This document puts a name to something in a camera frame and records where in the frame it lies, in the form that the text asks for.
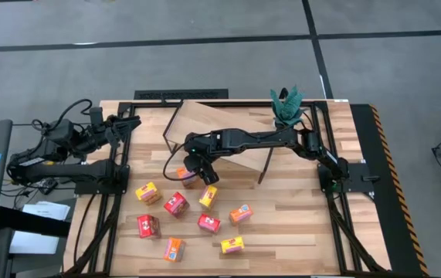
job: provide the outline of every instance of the yellow and black striped edge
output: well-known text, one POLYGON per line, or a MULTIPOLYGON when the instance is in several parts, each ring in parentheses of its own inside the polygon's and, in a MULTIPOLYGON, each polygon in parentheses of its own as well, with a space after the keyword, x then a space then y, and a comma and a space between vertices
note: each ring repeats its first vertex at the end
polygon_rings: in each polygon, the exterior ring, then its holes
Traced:
POLYGON ((382 140, 383 151, 385 152, 385 156, 388 162, 388 168, 390 170, 390 175, 392 176, 393 184, 395 186, 395 191, 397 192, 397 197, 399 198, 399 202, 401 205, 402 212, 404 213, 404 220, 407 223, 407 228, 409 229, 409 235, 411 236, 412 246, 416 251, 416 256, 419 261, 419 267, 421 268, 423 276, 429 276, 428 268, 426 267, 426 263, 424 257, 422 255, 421 247, 419 246, 419 240, 416 235, 416 231, 414 230, 414 225, 412 224, 411 215, 409 213, 409 209, 407 204, 405 203, 404 192, 402 191, 402 186, 399 182, 399 177, 397 175, 397 170, 393 164, 392 154, 390 154, 390 149, 388 148, 387 140, 385 137, 385 132, 382 128, 382 122, 380 121, 380 116, 378 115, 378 111, 374 105, 371 105, 371 110, 373 111, 373 117, 375 117, 376 128, 378 129, 378 133, 380 135, 380 139, 382 140))

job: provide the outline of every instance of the floor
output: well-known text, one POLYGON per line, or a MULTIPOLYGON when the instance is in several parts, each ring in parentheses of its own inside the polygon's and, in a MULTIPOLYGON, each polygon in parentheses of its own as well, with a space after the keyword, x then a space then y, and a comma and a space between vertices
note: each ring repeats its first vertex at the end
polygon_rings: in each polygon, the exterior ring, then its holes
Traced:
MULTIPOLYGON (((314 38, 314 31, 375 37, 3 51, 0 119, 16 124, 33 118, 54 120, 79 98, 97 104, 153 89, 228 88, 231 98, 267 98, 270 89, 296 84, 306 98, 373 103, 429 272, 441 276, 441 169, 431 153, 441 141, 441 32, 429 33, 437 36, 416 32, 441 31, 441 0, 309 0, 309 4, 316 30, 308 26, 299 0, 0 3, 0 46, 287 38, 310 33, 314 38), (415 36, 383 37, 378 32, 415 36), (319 43, 323 59, 315 58, 314 43, 319 43)), ((70 118, 87 120, 76 112, 70 118)), ((31 127, 16 126, 10 153, 37 140, 31 127)), ((71 197, 70 192, 59 191, 47 199, 71 197)), ((12 199, 3 198, 1 203, 12 205, 12 199)))

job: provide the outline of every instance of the cardboard box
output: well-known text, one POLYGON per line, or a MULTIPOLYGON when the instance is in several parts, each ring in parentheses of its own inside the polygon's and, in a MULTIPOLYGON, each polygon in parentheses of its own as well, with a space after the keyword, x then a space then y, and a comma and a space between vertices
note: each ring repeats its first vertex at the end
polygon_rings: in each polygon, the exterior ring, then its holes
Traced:
POLYGON ((136 190, 136 196, 138 200, 146 205, 151 205, 161 198, 161 193, 153 182, 148 182, 145 186, 136 190))
POLYGON ((137 227, 140 230, 140 238, 142 239, 157 239, 161 236, 158 218, 151 215, 137 217, 137 227))
POLYGON ((184 254, 186 242, 182 239, 169 238, 167 242, 167 248, 165 248, 164 259, 177 263, 182 259, 184 254))
POLYGON ((208 232, 217 233, 220 229, 220 220, 214 219, 203 213, 199 216, 198 226, 208 232))
POLYGON ((249 205, 241 205, 240 208, 234 209, 230 212, 229 218, 233 225, 237 225, 239 222, 249 219, 251 215, 253 215, 253 210, 251 210, 251 207, 249 205))
POLYGON ((181 195, 181 193, 176 192, 173 196, 165 203, 164 208, 172 214, 174 217, 181 216, 186 209, 189 208, 189 203, 181 195))
POLYGON ((198 175, 188 171, 185 167, 180 167, 176 171, 179 178, 186 178, 184 181, 181 181, 185 188, 191 188, 192 184, 198 179, 198 175))
POLYGON ((244 249, 244 242, 241 236, 237 236, 233 239, 222 240, 220 245, 222 246, 222 253, 224 254, 237 252, 244 249))
POLYGON ((215 202, 215 198, 217 197, 217 192, 218 189, 213 185, 209 185, 205 187, 202 197, 199 199, 199 203, 202 205, 204 209, 206 210, 212 209, 213 202, 215 202))

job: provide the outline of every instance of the white paper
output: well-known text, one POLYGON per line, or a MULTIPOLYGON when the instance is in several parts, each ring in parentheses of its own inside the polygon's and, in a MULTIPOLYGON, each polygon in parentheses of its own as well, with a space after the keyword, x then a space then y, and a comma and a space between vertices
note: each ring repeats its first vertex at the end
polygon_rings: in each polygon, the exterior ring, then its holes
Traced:
MULTIPOLYGON (((22 210, 42 217, 64 220, 70 207, 51 202, 38 202, 36 205, 24 205, 22 210)), ((59 243, 59 238, 55 236, 16 231, 9 252, 11 254, 55 254, 57 243, 59 243)))

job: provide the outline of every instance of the wooden table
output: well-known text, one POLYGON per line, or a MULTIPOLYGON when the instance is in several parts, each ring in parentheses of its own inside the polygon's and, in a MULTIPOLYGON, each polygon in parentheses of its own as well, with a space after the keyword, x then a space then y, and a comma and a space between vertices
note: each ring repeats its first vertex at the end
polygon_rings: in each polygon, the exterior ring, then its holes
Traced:
MULTIPOLYGON (((117 114, 120 101, 105 100, 100 103, 104 116, 117 114)), ((362 159, 358 135, 348 102, 328 101, 331 125, 338 154, 350 162, 362 159)), ((271 124, 273 112, 269 107, 227 107, 233 114, 271 124)), ((338 274, 338 261, 326 198, 321 193, 315 161, 296 156, 291 150, 277 148, 261 185, 257 184, 259 172, 241 168, 232 162, 219 160, 214 164, 220 182, 219 197, 210 214, 222 221, 219 234, 212 236, 198 228, 196 222, 202 213, 198 198, 204 185, 183 189, 180 182, 162 177, 165 160, 170 156, 162 133, 174 113, 174 108, 138 108, 142 124, 133 131, 129 154, 131 177, 128 192, 122 198, 112 276, 137 275, 304 275, 338 274), (164 198, 152 206, 140 203, 134 191, 153 181, 164 198), (181 192, 191 204, 184 218, 175 219, 163 209, 163 204, 174 192, 181 192), (229 211, 248 203, 254 215, 237 227, 230 225, 229 211), (149 213, 161 223, 162 239, 140 239, 136 218, 149 213), (220 241, 241 235, 244 252, 222 255, 220 241), (186 241, 181 263, 162 259, 169 236, 186 241)), ((320 119, 322 130, 324 122, 320 119)), ((108 158, 110 147, 102 147, 88 157, 88 161, 108 158)), ((168 166, 169 175, 175 173, 185 156, 176 154, 168 166)), ((81 196, 76 203, 70 235, 64 253, 64 267, 73 265, 76 234, 83 211, 90 196, 81 196)), ((348 194, 351 217, 356 236, 383 267, 390 264, 380 228, 375 204, 362 193, 348 194)), ((78 246, 78 256, 85 250, 95 232, 100 196, 97 196, 83 224, 78 246)), ((344 251, 349 269, 352 269, 350 247, 343 236, 344 251)), ((103 267, 107 240, 100 247, 97 270, 103 267)))

